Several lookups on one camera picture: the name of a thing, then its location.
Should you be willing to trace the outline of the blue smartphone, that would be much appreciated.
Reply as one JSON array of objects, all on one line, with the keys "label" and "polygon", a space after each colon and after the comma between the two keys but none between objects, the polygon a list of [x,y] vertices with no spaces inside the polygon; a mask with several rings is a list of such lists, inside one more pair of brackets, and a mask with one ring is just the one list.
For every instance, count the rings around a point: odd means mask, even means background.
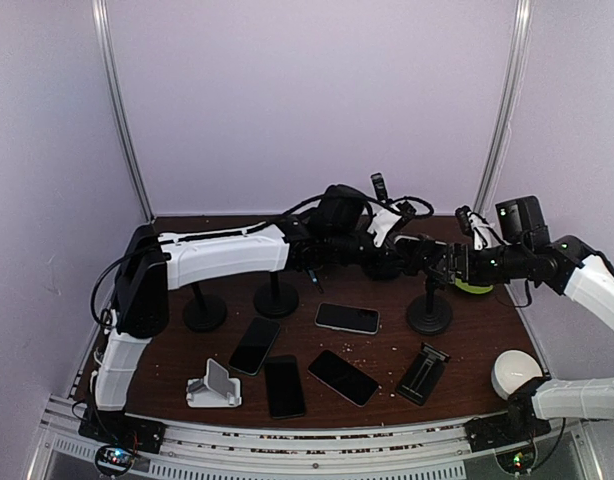
[{"label": "blue smartphone", "polygon": [[269,414],[273,419],[303,416],[306,403],[294,355],[269,358],[264,365]]}]

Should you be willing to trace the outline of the pink smartphone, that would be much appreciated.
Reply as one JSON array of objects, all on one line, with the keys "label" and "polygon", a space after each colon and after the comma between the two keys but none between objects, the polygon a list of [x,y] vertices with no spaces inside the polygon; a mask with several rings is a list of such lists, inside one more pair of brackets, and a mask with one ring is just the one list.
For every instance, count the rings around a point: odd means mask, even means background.
[{"label": "pink smartphone", "polygon": [[358,407],[379,390],[379,383],[330,350],[323,350],[308,366],[321,383]]}]

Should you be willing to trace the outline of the white folding phone stand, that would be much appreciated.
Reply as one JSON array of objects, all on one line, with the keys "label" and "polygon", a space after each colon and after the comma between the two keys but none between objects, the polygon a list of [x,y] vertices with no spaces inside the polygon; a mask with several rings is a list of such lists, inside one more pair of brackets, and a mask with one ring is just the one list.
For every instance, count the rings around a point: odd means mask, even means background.
[{"label": "white folding phone stand", "polygon": [[242,401],[241,381],[230,377],[228,370],[212,358],[206,361],[202,378],[187,381],[186,402],[190,408],[237,408]]}]

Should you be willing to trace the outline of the grey smartphone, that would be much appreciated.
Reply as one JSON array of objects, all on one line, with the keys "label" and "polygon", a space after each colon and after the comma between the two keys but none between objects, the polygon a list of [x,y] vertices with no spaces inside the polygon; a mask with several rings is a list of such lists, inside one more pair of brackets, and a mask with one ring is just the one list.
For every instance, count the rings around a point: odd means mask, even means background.
[{"label": "grey smartphone", "polygon": [[256,376],[262,368],[280,332],[275,320],[254,318],[233,351],[228,365],[248,376]]}]

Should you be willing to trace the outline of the black folding phone stand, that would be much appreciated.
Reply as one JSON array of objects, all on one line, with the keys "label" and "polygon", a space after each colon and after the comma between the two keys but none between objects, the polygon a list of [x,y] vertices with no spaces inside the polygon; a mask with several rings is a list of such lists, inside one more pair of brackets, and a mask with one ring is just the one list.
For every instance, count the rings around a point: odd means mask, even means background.
[{"label": "black folding phone stand", "polygon": [[451,357],[430,345],[421,343],[420,352],[396,386],[396,393],[418,406],[424,406]]}]

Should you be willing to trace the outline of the silver smartphone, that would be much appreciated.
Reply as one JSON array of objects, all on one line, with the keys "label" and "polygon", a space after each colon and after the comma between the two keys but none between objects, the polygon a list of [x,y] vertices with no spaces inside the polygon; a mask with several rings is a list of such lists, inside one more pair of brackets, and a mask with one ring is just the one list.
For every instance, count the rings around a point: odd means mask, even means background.
[{"label": "silver smartphone", "polygon": [[401,272],[415,276],[434,270],[447,251],[447,244],[431,237],[399,235],[395,238]]}]

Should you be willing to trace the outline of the white bowl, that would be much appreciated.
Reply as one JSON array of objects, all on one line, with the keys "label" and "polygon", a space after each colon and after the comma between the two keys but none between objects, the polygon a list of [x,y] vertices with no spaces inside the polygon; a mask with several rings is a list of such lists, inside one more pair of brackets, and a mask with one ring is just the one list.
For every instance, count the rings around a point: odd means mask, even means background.
[{"label": "white bowl", "polygon": [[507,350],[494,362],[491,384],[495,393],[507,400],[527,381],[542,375],[540,364],[531,355],[521,350]]}]

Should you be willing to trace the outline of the teal smartphone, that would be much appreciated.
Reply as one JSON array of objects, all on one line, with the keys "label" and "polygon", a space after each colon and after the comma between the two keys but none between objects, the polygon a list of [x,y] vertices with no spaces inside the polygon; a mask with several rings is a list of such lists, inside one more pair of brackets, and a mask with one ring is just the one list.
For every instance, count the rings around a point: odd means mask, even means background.
[{"label": "teal smartphone", "polygon": [[309,278],[311,280],[311,283],[314,285],[314,287],[317,289],[317,291],[320,294],[323,294],[324,293],[324,289],[323,289],[323,287],[321,285],[321,282],[318,279],[318,276],[316,275],[316,273],[313,270],[309,269],[307,271],[307,274],[308,274],[308,276],[309,276]]}]

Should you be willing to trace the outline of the front aluminium rail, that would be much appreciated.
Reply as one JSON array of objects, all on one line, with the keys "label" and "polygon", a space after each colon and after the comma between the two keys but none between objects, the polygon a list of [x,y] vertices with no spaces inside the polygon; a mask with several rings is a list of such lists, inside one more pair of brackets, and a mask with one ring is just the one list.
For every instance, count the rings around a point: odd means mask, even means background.
[{"label": "front aluminium rail", "polygon": [[[609,479],[587,425],[568,421],[550,458],[529,475],[501,466],[512,450],[546,458],[559,434],[476,452],[471,419],[359,429],[272,430],[166,422],[160,451],[140,453],[119,479]],[[23,479],[108,479],[94,466],[99,442],[78,435],[69,412],[43,415]]]}]

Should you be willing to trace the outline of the black stand with pink phone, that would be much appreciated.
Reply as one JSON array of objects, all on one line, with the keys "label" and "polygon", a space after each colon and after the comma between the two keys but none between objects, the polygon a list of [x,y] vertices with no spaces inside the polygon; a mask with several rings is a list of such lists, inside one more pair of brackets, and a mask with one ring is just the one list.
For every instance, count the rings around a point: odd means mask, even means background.
[{"label": "black stand with pink phone", "polygon": [[370,179],[374,188],[376,199],[381,203],[386,203],[390,197],[383,175],[380,172],[377,172],[372,174]]}]

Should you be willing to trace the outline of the right aluminium frame post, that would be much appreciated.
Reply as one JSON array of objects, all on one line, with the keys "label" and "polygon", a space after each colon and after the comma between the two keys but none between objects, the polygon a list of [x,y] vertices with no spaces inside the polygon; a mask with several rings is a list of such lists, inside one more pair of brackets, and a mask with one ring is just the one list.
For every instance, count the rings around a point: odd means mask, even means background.
[{"label": "right aluminium frame post", "polygon": [[483,216],[486,216],[492,209],[511,138],[512,117],[521,95],[527,63],[532,10],[533,1],[518,0],[516,2],[513,31],[498,112],[473,205],[474,210]]}]

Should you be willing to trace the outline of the black gooseneck stand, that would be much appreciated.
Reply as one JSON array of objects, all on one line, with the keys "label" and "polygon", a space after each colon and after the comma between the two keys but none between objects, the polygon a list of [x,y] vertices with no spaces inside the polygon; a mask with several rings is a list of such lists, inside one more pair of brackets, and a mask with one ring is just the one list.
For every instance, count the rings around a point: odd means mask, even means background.
[{"label": "black gooseneck stand", "polygon": [[213,294],[205,295],[198,283],[191,285],[193,299],[183,309],[183,322],[194,333],[208,333],[218,329],[227,319],[225,301]]},{"label": "black gooseneck stand", "polygon": [[425,293],[414,298],[406,309],[406,321],[415,332],[435,336],[447,330],[453,320],[450,303],[436,294],[440,283],[432,277],[425,280]]}]

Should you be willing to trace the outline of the green plate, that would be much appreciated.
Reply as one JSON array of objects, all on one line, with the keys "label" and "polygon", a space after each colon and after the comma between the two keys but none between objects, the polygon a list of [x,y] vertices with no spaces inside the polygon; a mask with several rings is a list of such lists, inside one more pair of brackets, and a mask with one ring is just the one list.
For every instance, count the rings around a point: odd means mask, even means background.
[{"label": "green plate", "polygon": [[494,289],[493,285],[487,285],[487,286],[471,285],[467,282],[463,282],[462,280],[457,280],[454,286],[458,290],[464,293],[470,294],[470,295],[486,295],[486,294],[491,293]]}]

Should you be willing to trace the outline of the dark smartphone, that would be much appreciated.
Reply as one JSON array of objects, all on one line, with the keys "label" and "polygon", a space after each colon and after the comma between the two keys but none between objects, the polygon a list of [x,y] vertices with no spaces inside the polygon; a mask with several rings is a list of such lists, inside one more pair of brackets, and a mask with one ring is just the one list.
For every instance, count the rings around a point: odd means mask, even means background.
[{"label": "dark smartphone", "polygon": [[380,326],[376,310],[321,303],[314,323],[318,327],[365,335],[375,335]]}]

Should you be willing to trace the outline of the black stand with teal phone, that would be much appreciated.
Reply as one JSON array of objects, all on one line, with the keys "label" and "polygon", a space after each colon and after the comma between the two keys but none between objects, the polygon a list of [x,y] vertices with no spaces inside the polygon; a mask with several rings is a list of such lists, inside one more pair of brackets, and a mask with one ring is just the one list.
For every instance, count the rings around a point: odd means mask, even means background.
[{"label": "black stand with teal phone", "polygon": [[279,279],[277,272],[271,272],[269,281],[256,290],[253,304],[264,317],[286,318],[298,308],[299,295],[295,287]]}]

